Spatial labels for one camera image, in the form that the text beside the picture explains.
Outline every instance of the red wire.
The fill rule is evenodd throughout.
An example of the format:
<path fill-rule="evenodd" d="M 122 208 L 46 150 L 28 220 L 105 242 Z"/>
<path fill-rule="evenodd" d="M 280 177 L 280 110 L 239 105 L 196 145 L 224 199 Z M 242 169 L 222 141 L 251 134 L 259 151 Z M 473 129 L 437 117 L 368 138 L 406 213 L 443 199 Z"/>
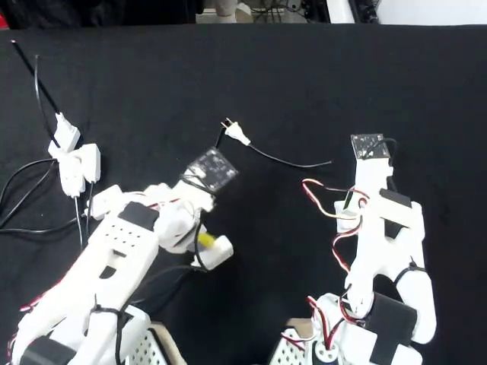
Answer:
<path fill-rule="evenodd" d="M 362 225 L 362 219 L 363 219 L 362 216 L 360 216 L 360 221 L 358 222 L 358 224 L 357 224 L 357 226 L 355 228 L 352 228 L 351 230 L 348 230 L 348 231 L 346 231 L 344 233 L 339 233 L 333 239 L 332 253 L 335 256 L 336 261 L 338 261 L 338 263 L 342 267 L 342 269 L 345 270 L 345 271 L 347 271 L 347 272 L 350 272 L 350 266 L 345 261 L 343 261 L 341 255 L 338 254 L 338 251 L 335 249 L 335 245 L 342 238 L 346 238 L 346 237 L 353 236 L 354 234 L 356 234 L 358 232 L 358 230 L 360 230 L 360 227 Z"/>
<path fill-rule="evenodd" d="M 332 330 L 329 332 L 329 335 L 328 335 L 328 341 L 326 341 L 325 343 L 325 347 L 327 349 L 330 349 L 333 345 L 333 337 L 335 337 L 335 333 L 338 331 L 338 328 L 340 327 L 340 325 L 344 322 L 344 319 L 341 318 L 332 328 Z"/>
<path fill-rule="evenodd" d="M 293 344 L 294 346 L 296 346 L 297 348 L 299 348 L 301 351 L 304 351 L 304 347 L 301 346 L 297 340 L 291 338 L 291 337 L 288 337 L 287 335 L 285 335 L 284 333 L 281 333 L 281 337 L 284 338 L 287 342 L 289 342 L 290 344 Z"/>
<path fill-rule="evenodd" d="M 321 308 L 318 307 L 318 304 L 314 298 L 307 297 L 306 299 L 307 299 L 307 302 L 310 304 L 310 306 L 313 309 L 316 309 L 318 311 L 318 313 L 320 314 L 321 323 L 322 323 L 322 327 L 323 327 L 323 337 L 324 337 L 325 343 L 326 343 L 326 340 L 328 338 L 328 326 L 326 325 L 325 313 L 321 310 Z"/>

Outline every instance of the electrical cord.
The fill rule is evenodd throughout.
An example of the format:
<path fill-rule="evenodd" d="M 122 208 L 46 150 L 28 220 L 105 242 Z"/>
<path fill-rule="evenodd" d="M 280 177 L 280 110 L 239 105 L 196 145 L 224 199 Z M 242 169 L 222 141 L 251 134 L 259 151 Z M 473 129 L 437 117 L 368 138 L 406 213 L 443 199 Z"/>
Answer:
<path fill-rule="evenodd" d="M 365 151 L 364 159 L 367 160 L 369 158 L 372 158 L 373 156 L 371 156 L 370 153 L 373 152 L 381 144 L 387 144 L 387 143 L 391 143 L 394 145 L 394 153 L 390 155 L 390 159 L 389 159 L 389 165 L 392 166 L 394 156 L 396 155 L 397 152 L 397 141 L 394 138 L 382 138 L 381 140 L 375 142 Z"/>
<path fill-rule="evenodd" d="M 289 161 L 282 160 L 280 158 L 274 157 L 274 156 L 272 156 L 270 154 L 267 154 L 267 153 L 261 151 L 259 148 L 257 148 L 253 144 L 249 144 L 248 147 L 250 149 L 254 150 L 256 153 L 260 154 L 261 156 L 264 156 L 266 158 L 269 158 L 270 160 L 273 160 L 273 161 L 279 162 L 279 163 L 283 163 L 284 165 L 288 165 L 288 166 L 291 166 L 291 167 L 297 167 L 299 169 L 313 169 L 313 168 L 316 168 L 316 167 L 330 165 L 332 163 L 332 161 L 330 160 L 330 161 L 327 161 L 327 162 L 312 163 L 311 165 L 301 165 L 299 163 L 289 162 Z"/>
<path fill-rule="evenodd" d="M 269 158 L 270 160 L 273 160 L 275 162 L 283 163 L 284 165 L 287 165 L 287 166 L 290 166 L 290 167 L 297 167 L 297 168 L 300 168 L 300 169 L 313 169 L 315 167 L 321 167 L 321 166 L 329 165 L 329 164 L 332 163 L 331 160 L 330 161 L 327 161 L 327 162 L 313 163 L 313 164 L 310 164 L 310 165 L 301 165 L 299 163 L 289 162 L 289 161 L 283 160 L 281 158 L 277 158 L 277 157 L 274 157 L 274 156 L 272 156 L 270 154 L 267 154 L 267 153 L 261 151 L 256 146 L 254 146 L 252 144 L 252 142 L 250 141 L 250 139 L 244 134 L 244 131 L 238 125 L 238 122 L 232 122 L 229 118 L 226 118 L 226 120 L 221 123 L 221 126 L 223 128 L 225 128 L 225 132 L 224 133 L 228 137 L 233 138 L 233 139 L 236 139 L 237 141 L 239 141 L 244 146 L 247 146 L 250 149 L 252 149 L 254 152 L 260 154 L 261 156 L 264 156 L 265 158 Z"/>
<path fill-rule="evenodd" d="M 205 266 L 205 263 L 203 262 L 203 260 L 201 260 L 201 255 L 199 254 L 199 246 L 198 246 L 198 235 L 199 235 L 199 231 L 201 230 L 201 226 L 203 225 L 203 220 L 202 220 L 202 215 L 200 215 L 199 217 L 199 223 L 198 225 L 196 226 L 196 229 L 195 229 L 195 239 L 194 239 L 194 247 L 195 247 L 195 256 L 196 256 L 196 260 L 198 261 L 199 263 L 199 266 L 201 267 L 201 269 L 204 271 L 204 272 L 208 272 L 208 268 Z"/>
<path fill-rule="evenodd" d="M 40 94 L 39 94 L 39 55 L 36 55 L 35 57 L 35 62 L 34 62 L 34 70 L 33 70 L 33 85 L 36 91 L 36 98 L 37 98 L 37 105 L 39 106 L 40 113 L 43 117 L 44 121 L 44 129 L 46 130 L 47 134 L 49 135 L 49 138 L 51 141 L 54 142 L 57 148 L 61 148 L 59 143 L 56 140 L 56 137 L 54 137 L 54 132 L 49 126 L 49 121 L 47 120 L 46 112 L 44 111 L 43 107 L 43 102 L 40 99 Z"/>
<path fill-rule="evenodd" d="M 11 40 L 11 45 L 14 47 L 15 51 L 17 52 L 18 56 L 21 58 L 22 62 L 24 63 L 25 68 L 30 72 L 32 77 L 34 77 L 34 69 L 32 68 L 32 65 L 29 63 L 27 60 L 27 57 L 25 56 L 24 51 L 22 48 L 19 46 L 16 40 Z M 46 87 L 44 86 L 43 82 L 41 80 L 38 81 L 39 87 L 46 96 L 47 101 L 49 101 L 49 104 L 51 107 L 54 109 L 54 113 L 59 114 L 59 108 L 57 107 L 56 103 L 54 102 L 53 97 L 49 94 L 47 91 Z"/>
<path fill-rule="evenodd" d="M 0 228 L 3 228 L 7 222 L 12 218 L 12 216 L 18 211 L 19 207 L 25 202 L 25 200 L 47 179 L 52 168 L 56 165 L 56 162 L 53 161 L 49 169 L 44 173 L 44 175 L 36 182 L 36 184 L 30 188 L 30 190 L 18 201 L 18 203 L 8 212 L 8 214 L 0 221 Z"/>
<path fill-rule="evenodd" d="M 25 229 L 25 228 L 4 228 L 0 230 L 0 234 L 33 234 L 33 235 L 42 235 L 42 234 L 50 234 L 50 233 L 56 233 L 61 230 L 65 230 L 66 228 L 70 227 L 74 223 L 76 223 L 77 218 L 74 217 L 70 221 L 67 221 L 66 223 L 62 224 L 61 226 L 54 227 L 54 228 L 46 228 L 44 230 L 30 230 L 30 229 Z"/>
<path fill-rule="evenodd" d="M 90 193 L 88 196 L 88 217 L 91 217 L 91 209 L 92 209 L 92 203 L 93 203 L 93 187 L 94 187 L 94 182 L 90 184 Z M 90 238 L 90 219 L 88 218 L 86 220 L 86 226 L 84 229 L 84 234 L 86 236 L 86 245 L 88 245 L 88 239 Z"/>
<path fill-rule="evenodd" d="M 81 218 L 79 214 L 79 207 L 78 207 L 78 198 L 75 197 L 75 209 L 76 209 L 76 223 L 78 223 L 78 231 L 79 231 L 79 246 L 81 252 L 83 252 L 83 230 L 81 229 Z"/>
<path fill-rule="evenodd" d="M 12 180 L 16 177 L 16 175 L 18 175 L 19 173 L 21 173 L 25 169 L 28 169 L 29 167 L 36 166 L 40 163 L 53 162 L 53 161 L 56 161 L 56 160 L 54 158 L 46 158 L 44 160 L 37 160 L 34 162 L 30 162 L 30 163 L 27 163 L 26 165 L 23 165 L 21 168 L 19 168 L 14 173 L 12 173 L 11 176 L 8 178 L 7 182 L 5 183 L 5 185 L 3 186 L 2 192 L 0 192 L 0 207 L 2 206 L 2 203 L 3 203 L 3 200 L 5 198 L 5 193 L 7 192 L 8 186 L 10 185 Z"/>
<path fill-rule="evenodd" d="M 201 182 L 201 185 L 197 184 L 196 182 L 192 181 L 191 179 L 197 179 L 198 181 Z M 197 175 L 182 174 L 182 175 L 180 175 L 180 180 L 185 182 L 188 185 L 191 185 L 193 188 L 197 188 L 199 190 L 202 190 L 203 192 L 206 192 L 210 195 L 213 195 L 213 191 Z"/>

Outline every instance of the black cable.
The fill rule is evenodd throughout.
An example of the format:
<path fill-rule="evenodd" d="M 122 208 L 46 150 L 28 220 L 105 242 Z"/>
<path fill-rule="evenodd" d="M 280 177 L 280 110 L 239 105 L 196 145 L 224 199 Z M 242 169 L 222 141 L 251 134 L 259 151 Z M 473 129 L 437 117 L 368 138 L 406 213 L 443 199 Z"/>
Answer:
<path fill-rule="evenodd" d="M 170 293 L 167 294 L 166 292 L 162 293 L 165 295 L 165 300 L 164 301 L 160 301 L 159 299 L 156 299 L 155 301 L 157 301 L 158 305 L 157 305 L 157 309 L 154 309 L 152 310 L 151 312 L 152 313 L 156 313 L 156 312 L 159 312 L 162 308 L 164 308 L 170 301 L 171 299 L 176 295 L 176 293 L 179 291 L 179 289 L 182 287 L 182 284 L 183 282 L 187 279 L 188 277 L 188 274 L 192 273 L 194 271 L 186 271 L 185 273 L 181 274 L 174 282 L 173 284 L 171 285 L 171 288 L 170 288 Z M 144 302 L 147 302 L 149 301 L 150 299 L 156 297 L 156 296 L 160 296 L 161 293 L 155 293 L 153 295 L 148 295 L 146 297 L 141 297 L 141 298 L 138 298 L 137 300 L 133 300 L 131 302 L 131 304 L 133 306 L 135 305 L 138 305 L 138 304 L 141 304 L 141 303 L 144 303 Z"/>
<path fill-rule="evenodd" d="M 30 190 L 18 201 L 18 203 L 8 212 L 8 214 L 0 221 L 0 228 L 3 228 L 7 222 L 12 218 L 12 216 L 17 212 L 19 207 L 25 202 L 25 200 L 47 179 L 47 176 L 50 174 L 52 168 L 56 165 L 56 162 L 53 161 L 49 169 L 44 173 L 44 175 L 36 182 L 36 184 L 30 188 Z"/>
<path fill-rule="evenodd" d="M 27 57 L 25 56 L 25 53 L 22 50 L 22 48 L 19 46 L 19 44 L 17 43 L 16 40 L 11 40 L 10 42 L 11 42 L 12 46 L 15 48 L 15 50 L 17 51 L 17 54 L 21 58 L 25 67 L 27 68 L 27 70 L 29 70 L 32 77 L 34 77 L 34 69 L 33 69 L 32 65 L 29 63 L 29 61 L 27 60 Z M 51 104 L 51 107 L 54 109 L 54 113 L 58 114 L 59 108 L 57 107 L 57 105 L 54 102 L 54 99 L 51 97 L 51 95 L 47 92 L 47 89 L 41 80 L 39 80 L 39 87 L 43 91 L 44 95 L 46 96 L 46 99 L 49 101 L 49 104 Z"/>
<path fill-rule="evenodd" d="M 196 182 L 191 181 L 191 178 L 198 179 L 198 181 L 201 182 L 203 185 L 199 185 Z M 197 175 L 180 175 L 180 180 L 185 182 L 188 185 L 191 185 L 194 188 L 197 188 L 199 190 L 202 190 L 203 192 L 207 192 L 210 195 L 213 195 L 213 191 L 197 176 Z"/>
<path fill-rule="evenodd" d="M 65 230 L 69 226 L 73 225 L 76 223 L 77 218 L 74 217 L 70 221 L 67 221 L 63 225 L 59 227 L 54 227 L 54 228 L 46 228 L 44 230 L 31 230 L 27 228 L 4 228 L 0 230 L 0 234 L 34 234 L 34 235 L 41 235 L 41 234 L 49 234 L 49 233 L 56 233 L 61 230 Z"/>
<path fill-rule="evenodd" d="M 300 165 L 298 163 L 292 163 L 292 162 L 289 162 L 289 161 L 286 161 L 286 160 L 281 160 L 280 158 L 277 158 L 277 157 L 271 156 L 270 154 L 267 154 L 265 152 L 262 152 L 259 148 L 255 147 L 253 144 L 249 144 L 248 147 L 252 148 L 258 154 L 260 154 L 260 155 L 262 155 L 264 157 L 269 158 L 270 160 L 273 160 L 275 162 L 280 162 L 280 163 L 283 163 L 284 165 L 288 165 L 288 166 L 291 166 L 291 167 L 297 167 L 297 168 L 300 168 L 300 169 L 313 169 L 315 167 L 321 167 L 321 166 L 329 165 L 329 164 L 332 163 L 332 161 L 330 160 L 330 161 L 327 161 L 327 162 L 314 163 L 314 164 L 311 164 L 311 165 Z"/>
<path fill-rule="evenodd" d="M 159 272 L 156 272 L 155 274 L 151 275 L 149 278 L 142 280 L 140 285 L 137 288 L 137 291 L 141 290 L 143 287 L 146 287 L 153 281 L 157 280 L 159 277 L 163 276 L 164 274 L 167 274 L 168 272 L 176 271 L 176 270 L 193 270 L 193 271 L 204 271 L 205 269 L 199 268 L 197 266 L 191 266 L 191 265 L 175 265 L 175 266 L 169 266 L 168 268 L 163 268 Z"/>
<path fill-rule="evenodd" d="M 94 182 L 90 183 L 90 194 L 88 196 L 88 217 L 91 217 L 91 205 L 93 203 L 93 187 L 94 187 Z M 90 238 L 90 219 L 88 218 L 86 220 L 86 226 L 84 229 L 85 236 L 86 236 L 86 246 L 88 245 L 88 238 Z"/>
<path fill-rule="evenodd" d="M 59 143 L 56 140 L 56 137 L 54 137 L 53 130 L 49 126 L 49 121 L 47 120 L 46 112 L 44 111 L 43 102 L 40 99 L 40 94 L 39 94 L 39 55 L 36 55 L 35 62 L 34 62 L 33 85 L 34 85 L 34 88 L 36 90 L 37 105 L 39 106 L 40 113 L 43 117 L 44 129 L 46 130 L 47 134 L 49 135 L 49 138 L 51 139 L 51 141 L 54 142 L 56 147 L 61 148 L 61 146 L 59 146 Z"/>
<path fill-rule="evenodd" d="M 226 128 L 225 127 L 221 127 L 220 129 L 220 133 L 218 134 L 218 137 L 216 138 L 216 142 L 215 142 L 215 148 L 218 150 L 218 148 L 220 147 L 220 144 L 221 144 L 221 140 L 223 138 L 223 136 L 225 135 L 225 130 Z"/>
<path fill-rule="evenodd" d="M 199 254 L 198 235 L 199 235 L 199 231 L 201 230 L 202 225 L 203 225 L 203 219 L 202 219 L 202 216 L 200 216 L 199 223 L 195 229 L 195 239 L 193 241 L 193 244 L 195 246 L 195 256 L 196 256 L 196 260 L 199 263 L 199 266 L 203 269 L 204 272 L 208 272 L 209 270 L 206 267 L 206 265 L 203 263 L 203 260 L 201 260 L 201 255 Z"/>
<path fill-rule="evenodd" d="M 75 197 L 75 210 L 76 210 L 76 223 L 78 224 L 78 232 L 79 232 L 79 246 L 81 252 L 83 252 L 83 230 L 81 229 L 81 218 L 79 214 L 79 207 L 78 207 L 78 198 Z"/>
<path fill-rule="evenodd" d="M 364 154 L 364 160 L 367 160 L 368 158 L 372 158 L 372 156 L 370 156 L 370 153 L 375 150 L 378 146 L 380 146 L 381 144 L 387 144 L 387 143 L 392 143 L 394 145 L 394 153 L 393 154 L 390 154 L 390 159 L 389 159 L 389 165 L 393 165 L 393 159 L 394 159 L 394 156 L 396 155 L 396 152 L 397 152 L 397 141 L 394 139 L 394 138 L 382 138 L 380 139 L 379 141 L 375 142 L 373 145 L 371 145 L 366 151 L 365 151 L 365 154 Z"/>
<path fill-rule="evenodd" d="M 5 185 L 3 186 L 2 192 L 0 192 L 0 207 L 2 206 L 3 199 L 5 197 L 5 192 L 7 191 L 8 186 L 10 185 L 12 180 L 16 177 L 16 175 L 18 175 L 19 173 L 21 173 L 25 169 L 28 169 L 29 167 L 35 166 L 39 163 L 53 162 L 53 161 L 56 161 L 56 160 L 54 158 L 46 158 L 44 160 L 38 160 L 38 161 L 30 162 L 27 165 L 23 165 L 20 169 L 18 169 L 14 173 L 12 173 L 11 176 L 8 178 L 7 182 L 5 183 Z"/>

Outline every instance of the black wire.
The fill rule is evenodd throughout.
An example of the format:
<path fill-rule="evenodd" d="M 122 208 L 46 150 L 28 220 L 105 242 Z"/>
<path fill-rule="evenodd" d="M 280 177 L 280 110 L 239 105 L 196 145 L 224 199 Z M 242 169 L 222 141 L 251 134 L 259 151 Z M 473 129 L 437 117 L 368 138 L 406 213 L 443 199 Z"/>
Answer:
<path fill-rule="evenodd" d="M 11 176 L 8 178 L 7 182 L 5 183 L 5 185 L 3 186 L 2 192 L 0 192 L 0 207 L 2 206 L 3 199 L 5 197 L 5 192 L 7 191 L 8 186 L 12 182 L 13 178 L 16 177 L 16 175 L 18 175 L 19 173 L 21 173 L 25 169 L 28 169 L 29 167 L 35 166 L 35 165 L 37 165 L 39 163 L 53 162 L 53 161 L 56 161 L 56 160 L 54 158 L 46 158 L 44 160 L 37 160 L 37 161 L 34 161 L 34 162 L 30 162 L 27 165 L 23 165 L 20 169 L 18 169 L 14 173 L 12 173 Z"/>
<path fill-rule="evenodd" d="M 93 203 L 93 186 L 94 182 L 90 184 L 90 195 L 88 197 L 88 217 L 91 217 L 91 205 Z M 88 245 L 88 238 L 90 238 L 90 219 L 86 220 L 86 227 L 85 227 L 85 236 L 86 236 L 86 246 Z"/>
<path fill-rule="evenodd" d="M 225 130 L 226 128 L 225 127 L 221 127 L 220 129 L 220 133 L 218 134 L 218 137 L 216 138 L 216 142 L 215 142 L 215 148 L 218 150 L 218 148 L 220 147 L 220 144 L 221 144 L 221 140 L 223 138 L 223 136 L 225 135 Z"/>
<path fill-rule="evenodd" d="M 11 40 L 11 44 L 15 48 L 15 51 L 17 51 L 17 54 L 21 58 L 27 70 L 29 70 L 32 77 L 34 77 L 34 69 L 32 65 L 29 63 L 29 61 L 27 60 L 27 57 L 25 56 L 25 53 L 22 50 L 22 48 L 18 45 L 16 40 Z M 44 95 L 46 96 L 46 99 L 49 101 L 49 104 L 51 104 L 51 107 L 54 109 L 54 113 L 59 114 L 59 108 L 57 107 L 51 95 L 47 92 L 47 89 L 41 80 L 39 80 L 39 87 L 43 91 Z"/>
<path fill-rule="evenodd" d="M 203 185 L 199 185 L 199 184 L 191 181 L 190 180 L 191 178 L 198 179 L 201 182 L 201 184 L 203 184 Z M 202 190 L 203 192 L 207 192 L 210 195 L 213 195 L 213 191 L 197 175 L 184 175 L 183 174 L 180 176 L 180 180 L 185 182 L 188 185 L 191 185 L 194 188 Z"/>
<path fill-rule="evenodd" d="M 375 142 L 373 145 L 371 145 L 367 150 L 365 150 L 365 154 L 364 154 L 364 160 L 367 160 L 368 158 L 372 158 L 372 156 L 370 156 L 370 153 L 375 150 L 378 146 L 380 146 L 381 144 L 387 144 L 387 143 L 392 143 L 394 145 L 394 153 L 393 154 L 390 154 L 390 159 L 389 159 L 389 165 L 393 165 L 393 159 L 394 159 L 394 156 L 396 155 L 396 152 L 397 152 L 397 141 L 394 139 L 394 138 L 382 138 L 381 140 Z"/>
<path fill-rule="evenodd" d="M 199 246 L 198 246 L 198 235 L 199 235 L 199 231 L 201 230 L 201 226 L 202 225 L 203 225 L 203 219 L 202 219 L 202 217 L 200 217 L 199 223 L 198 223 L 198 225 L 196 226 L 196 229 L 195 229 L 195 239 L 193 241 L 193 244 L 195 246 L 196 260 L 198 261 L 199 266 L 203 269 L 203 271 L 207 272 L 209 270 L 206 267 L 206 265 L 203 263 L 203 260 L 201 260 L 201 255 L 199 254 Z"/>
<path fill-rule="evenodd" d="M 79 232 L 79 246 L 80 251 L 83 252 L 83 230 L 81 229 L 81 216 L 79 214 L 79 207 L 78 207 L 78 198 L 75 197 L 75 210 L 76 210 L 76 223 L 78 224 L 78 232 Z"/>
<path fill-rule="evenodd" d="M 273 160 L 275 162 L 280 162 L 280 163 L 283 163 L 284 165 L 288 165 L 288 166 L 291 166 L 291 167 L 297 167 L 297 168 L 300 168 L 300 169 L 313 169 L 315 167 L 321 167 L 321 166 L 329 165 L 329 164 L 332 163 L 332 161 L 330 160 L 330 161 L 327 161 L 327 162 L 314 163 L 314 164 L 311 164 L 311 165 L 300 165 L 298 163 L 292 163 L 292 162 L 289 162 L 289 161 L 286 161 L 286 160 L 281 160 L 280 158 L 277 158 L 277 157 L 271 156 L 270 154 L 267 154 L 265 152 L 262 152 L 259 148 L 255 147 L 253 144 L 249 144 L 248 147 L 252 148 L 255 152 L 257 152 L 261 156 L 264 156 L 264 157 L 269 158 L 270 160 Z"/>
<path fill-rule="evenodd" d="M 44 121 L 44 129 L 46 130 L 47 134 L 49 135 L 49 138 L 54 142 L 57 148 L 60 148 L 59 143 L 56 140 L 56 137 L 54 137 L 54 132 L 49 126 L 49 122 L 47 120 L 46 112 L 44 111 L 43 107 L 43 102 L 40 99 L 40 94 L 39 94 L 39 55 L 36 55 L 35 62 L 34 62 L 34 70 L 33 70 L 33 85 L 36 90 L 36 98 L 37 98 L 37 105 L 39 106 L 40 113 L 43 117 Z"/>
<path fill-rule="evenodd" d="M 49 169 L 44 173 L 44 175 L 36 182 L 36 184 L 30 188 L 30 190 L 18 201 L 18 203 L 8 212 L 8 214 L 0 221 L 0 228 L 3 228 L 7 222 L 12 218 L 12 216 L 18 211 L 19 207 L 25 202 L 25 200 L 47 179 L 47 176 L 50 174 L 52 168 L 56 165 L 56 162 L 53 161 Z"/>
<path fill-rule="evenodd" d="M 74 217 L 70 221 L 67 221 L 63 225 L 59 227 L 54 227 L 54 228 L 46 228 L 44 230 L 31 230 L 27 228 L 4 228 L 0 230 L 0 234 L 34 234 L 34 235 L 41 235 L 41 234 L 49 234 L 49 233 L 55 233 L 59 232 L 61 230 L 65 230 L 69 226 L 73 225 L 76 223 L 77 218 Z"/>

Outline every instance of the red and white wire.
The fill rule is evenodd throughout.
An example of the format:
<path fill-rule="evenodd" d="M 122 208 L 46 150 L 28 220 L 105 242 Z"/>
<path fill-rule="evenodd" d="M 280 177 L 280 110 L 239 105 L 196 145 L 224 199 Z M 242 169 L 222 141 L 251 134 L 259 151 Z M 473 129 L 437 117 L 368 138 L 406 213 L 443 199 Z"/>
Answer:
<path fill-rule="evenodd" d="M 335 259 L 336 261 L 338 261 L 340 267 L 345 270 L 347 273 L 350 272 L 350 266 L 349 264 L 347 264 L 343 259 L 342 257 L 340 256 L 340 254 L 338 254 L 338 252 L 336 251 L 336 248 L 335 248 L 335 245 L 338 241 L 340 241 L 342 238 L 346 238 L 346 237 L 351 237 L 351 236 L 354 236 L 359 230 L 360 230 L 360 227 L 362 225 L 362 216 L 360 216 L 360 221 L 358 222 L 357 226 L 355 228 L 352 228 L 351 230 L 348 230 L 344 233 L 339 233 L 335 236 L 335 238 L 333 239 L 332 241 L 332 253 L 333 253 L 333 256 L 335 256 Z"/>
<path fill-rule="evenodd" d="M 356 217 L 350 217 L 350 216 L 345 216 L 345 215 L 340 215 L 340 214 L 332 214 L 326 211 L 323 206 L 321 205 L 320 200 L 313 194 L 313 192 L 310 190 L 310 188 L 307 187 L 307 183 L 313 183 L 322 187 L 325 187 L 321 182 L 315 179 L 303 179 L 301 181 L 301 185 L 303 186 L 304 191 L 306 192 L 307 196 L 311 199 L 311 201 L 317 205 L 318 209 L 321 211 L 323 215 L 326 215 L 329 218 L 335 218 L 335 219 L 345 219 L 348 221 L 352 221 L 356 219 Z"/>
<path fill-rule="evenodd" d="M 313 194 L 313 192 L 311 191 L 310 188 L 308 188 L 307 184 L 308 183 L 313 183 L 313 184 L 316 184 L 318 186 L 321 186 L 323 188 L 325 188 L 326 190 L 329 190 L 331 192 L 346 192 L 347 193 L 347 197 L 349 196 L 349 193 L 350 192 L 356 192 L 357 194 L 359 195 L 362 195 L 363 198 L 365 198 L 365 201 L 367 201 L 369 199 L 369 195 L 367 195 L 366 193 L 360 191 L 360 190 L 357 190 L 355 189 L 355 187 L 351 187 L 350 189 L 337 189 L 337 188 L 330 188 L 329 186 L 325 186 L 321 181 L 318 181 L 318 180 L 315 180 L 315 179 L 303 179 L 301 180 L 301 185 L 303 186 L 303 189 L 304 191 L 306 192 L 307 196 L 311 199 L 311 201 L 317 205 L 318 209 L 321 211 L 322 214 L 324 214 L 325 216 L 327 217 L 330 217 L 330 218 L 335 218 L 335 219 L 344 219 L 344 220 L 348 220 L 348 221 L 353 221 L 354 219 L 356 219 L 357 217 L 355 216 L 348 216 L 348 215 L 341 215 L 341 214 L 333 214 L 333 213 L 329 213 L 328 211 L 326 211 L 323 206 L 321 205 L 321 202 L 320 200 L 315 196 L 315 194 Z"/>

